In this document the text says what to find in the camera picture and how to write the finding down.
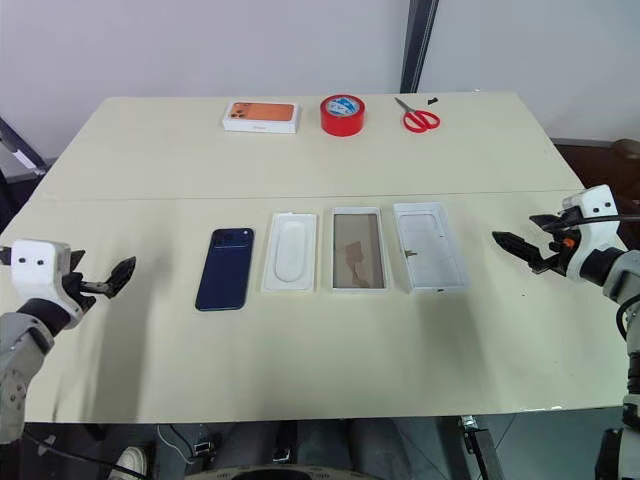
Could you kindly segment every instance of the orange phone box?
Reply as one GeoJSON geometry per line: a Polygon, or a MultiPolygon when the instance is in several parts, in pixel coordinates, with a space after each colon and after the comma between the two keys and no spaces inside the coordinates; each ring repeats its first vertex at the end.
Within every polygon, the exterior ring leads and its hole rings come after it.
{"type": "Polygon", "coordinates": [[[296,133],[300,107],[296,103],[233,100],[222,125],[235,132],[296,133]]]}

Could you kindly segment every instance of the scissor handle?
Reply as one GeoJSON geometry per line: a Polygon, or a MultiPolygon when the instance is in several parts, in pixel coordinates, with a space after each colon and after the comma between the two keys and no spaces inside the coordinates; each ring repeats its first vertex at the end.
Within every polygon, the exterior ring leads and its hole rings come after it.
{"type": "Polygon", "coordinates": [[[423,133],[427,130],[438,128],[440,126],[440,117],[424,110],[414,110],[404,114],[402,123],[410,132],[423,133]]]}

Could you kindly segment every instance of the white plastic tray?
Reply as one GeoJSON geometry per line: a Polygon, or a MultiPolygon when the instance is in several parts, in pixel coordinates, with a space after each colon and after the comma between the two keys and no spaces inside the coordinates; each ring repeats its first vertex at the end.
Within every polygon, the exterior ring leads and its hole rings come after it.
{"type": "Polygon", "coordinates": [[[276,213],[271,221],[262,289],[311,291],[316,265],[316,216],[276,213]]]}
{"type": "Polygon", "coordinates": [[[393,206],[411,291],[444,292],[469,286],[469,275],[442,204],[393,206]]]}

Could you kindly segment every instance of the cable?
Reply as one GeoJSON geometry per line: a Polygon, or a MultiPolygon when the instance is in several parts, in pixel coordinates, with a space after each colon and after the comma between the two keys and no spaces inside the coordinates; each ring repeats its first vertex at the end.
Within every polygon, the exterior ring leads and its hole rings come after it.
{"type": "Polygon", "coordinates": [[[638,302],[640,302],[640,293],[631,297],[629,300],[620,305],[620,308],[618,308],[618,311],[616,312],[616,325],[618,326],[620,335],[622,335],[622,338],[624,338],[625,340],[627,339],[627,330],[624,328],[624,314],[627,310],[629,310],[631,306],[635,305],[638,302]]]}
{"type": "Polygon", "coordinates": [[[71,453],[71,452],[65,452],[64,450],[57,449],[57,448],[52,447],[51,445],[49,445],[44,440],[40,440],[39,438],[34,437],[27,430],[25,430],[23,434],[24,434],[24,436],[26,438],[31,440],[36,445],[38,445],[38,446],[40,446],[42,448],[45,448],[45,449],[49,450],[51,453],[55,453],[56,455],[59,455],[61,457],[68,458],[68,459],[71,459],[71,460],[79,460],[81,462],[95,463],[97,465],[100,465],[101,467],[108,467],[108,468],[110,468],[112,470],[117,470],[118,472],[126,473],[128,475],[131,475],[132,477],[140,478],[142,480],[153,480],[153,477],[151,477],[151,476],[146,476],[146,475],[143,475],[141,473],[134,472],[133,470],[129,470],[128,468],[121,467],[120,465],[116,465],[115,463],[109,463],[109,462],[105,462],[103,460],[98,460],[97,458],[85,457],[84,455],[79,455],[77,453],[71,453]]]}
{"type": "Polygon", "coordinates": [[[162,440],[162,443],[164,443],[167,447],[171,447],[176,452],[178,452],[178,455],[180,455],[180,457],[182,457],[182,460],[184,460],[184,463],[186,463],[187,465],[193,465],[194,463],[196,463],[193,460],[189,460],[187,457],[185,457],[184,453],[182,453],[182,450],[180,450],[173,443],[170,443],[166,438],[164,438],[162,436],[162,433],[160,433],[160,425],[156,425],[156,430],[158,432],[158,437],[160,437],[160,440],[162,440]]]}
{"type": "Polygon", "coordinates": [[[169,424],[169,428],[171,430],[173,430],[173,433],[175,433],[178,437],[180,437],[180,440],[182,440],[182,442],[187,446],[187,448],[189,449],[189,453],[191,454],[191,456],[195,456],[195,452],[193,451],[193,448],[191,447],[191,444],[189,442],[187,442],[187,439],[184,438],[182,435],[180,435],[180,432],[178,432],[178,430],[176,429],[176,427],[173,426],[173,424],[169,424]]]}
{"type": "Polygon", "coordinates": [[[602,222],[640,222],[640,213],[628,213],[625,215],[603,215],[601,217],[576,218],[575,220],[564,220],[557,224],[543,225],[541,228],[545,232],[554,230],[564,230],[566,228],[575,227],[577,225],[586,225],[587,223],[602,222]]]}

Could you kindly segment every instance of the black cable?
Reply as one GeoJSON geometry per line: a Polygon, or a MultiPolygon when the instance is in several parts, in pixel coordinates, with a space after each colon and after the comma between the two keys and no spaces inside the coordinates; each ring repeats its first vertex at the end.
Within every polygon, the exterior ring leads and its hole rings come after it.
{"type": "Polygon", "coordinates": [[[640,213],[628,213],[625,215],[603,215],[601,217],[576,218],[575,220],[564,220],[557,224],[543,225],[542,230],[551,232],[554,230],[564,230],[565,228],[575,227],[577,225],[586,225],[587,223],[602,222],[640,222],[640,213]]]}
{"type": "Polygon", "coordinates": [[[195,457],[196,454],[193,451],[193,447],[191,446],[191,444],[189,442],[187,442],[187,439],[184,438],[182,435],[180,435],[180,432],[178,432],[178,430],[176,430],[176,427],[174,427],[173,424],[169,423],[168,425],[169,425],[169,428],[173,431],[173,433],[175,433],[180,438],[180,440],[182,440],[182,442],[187,446],[187,448],[189,449],[189,453],[191,453],[191,456],[195,457]]]}
{"type": "Polygon", "coordinates": [[[23,435],[29,440],[31,440],[33,443],[35,443],[36,445],[42,448],[46,448],[51,453],[55,453],[56,455],[59,455],[61,457],[68,458],[70,460],[79,460],[81,462],[95,463],[97,465],[100,465],[101,467],[108,467],[112,470],[117,470],[118,472],[129,474],[132,477],[140,478],[141,480],[153,480],[153,477],[151,476],[146,476],[141,473],[134,472],[133,470],[129,470],[128,468],[121,467],[120,465],[116,465],[115,463],[109,463],[103,460],[98,460],[97,458],[85,457],[84,455],[79,455],[77,453],[71,453],[71,452],[65,452],[64,450],[59,450],[55,447],[52,447],[44,440],[40,440],[39,438],[34,437],[31,433],[29,433],[26,430],[24,431],[23,435]]]}
{"type": "Polygon", "coordinates": [[[625,340],[627,339],[627,330],[624,328],[624,314],[627,310],[629,310],[631,306],[635,305],[638,302],[640,302],[640,293],[631,297],[629,300],[620,305],[620,308],[618,308],[618,311],[616,312],[616,325],[618,326],[620,335],[622,335],[622,338],[624,338],[625,340]]]}

